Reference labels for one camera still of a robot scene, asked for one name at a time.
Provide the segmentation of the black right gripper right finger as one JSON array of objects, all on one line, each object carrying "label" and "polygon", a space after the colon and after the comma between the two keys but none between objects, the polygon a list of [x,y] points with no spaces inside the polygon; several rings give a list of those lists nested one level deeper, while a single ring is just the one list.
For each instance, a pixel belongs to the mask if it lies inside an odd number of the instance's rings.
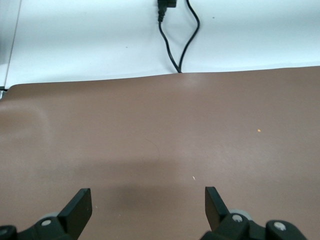
[{"label": "black right gripper right finger", "polygon": [[241,210],[228,210],[217,189],[205,187],[205,215],[210,231],[202,240],[265,240],[265,228]]}]

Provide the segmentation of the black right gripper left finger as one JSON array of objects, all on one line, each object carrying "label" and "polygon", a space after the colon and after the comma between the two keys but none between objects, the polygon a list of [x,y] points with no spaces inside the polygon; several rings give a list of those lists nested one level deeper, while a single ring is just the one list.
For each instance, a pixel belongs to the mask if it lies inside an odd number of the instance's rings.
[{"label": "black right gripper left finger", "polygon": [[19,232],[17,240],[78,240],[91,216],[91,189],[82,188],[57,216],[39,220]]}]

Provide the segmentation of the brown table mat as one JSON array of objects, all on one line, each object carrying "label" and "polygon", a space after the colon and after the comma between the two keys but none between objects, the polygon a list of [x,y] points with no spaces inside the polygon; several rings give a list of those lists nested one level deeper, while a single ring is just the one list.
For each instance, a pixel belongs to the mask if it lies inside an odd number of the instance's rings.
[{"label": "brown table mat", "polygon": [[0,225],[90,188],[79,240],[198,240],[205,187],[320,240],[320,66],[19,84],[0,99]]}]

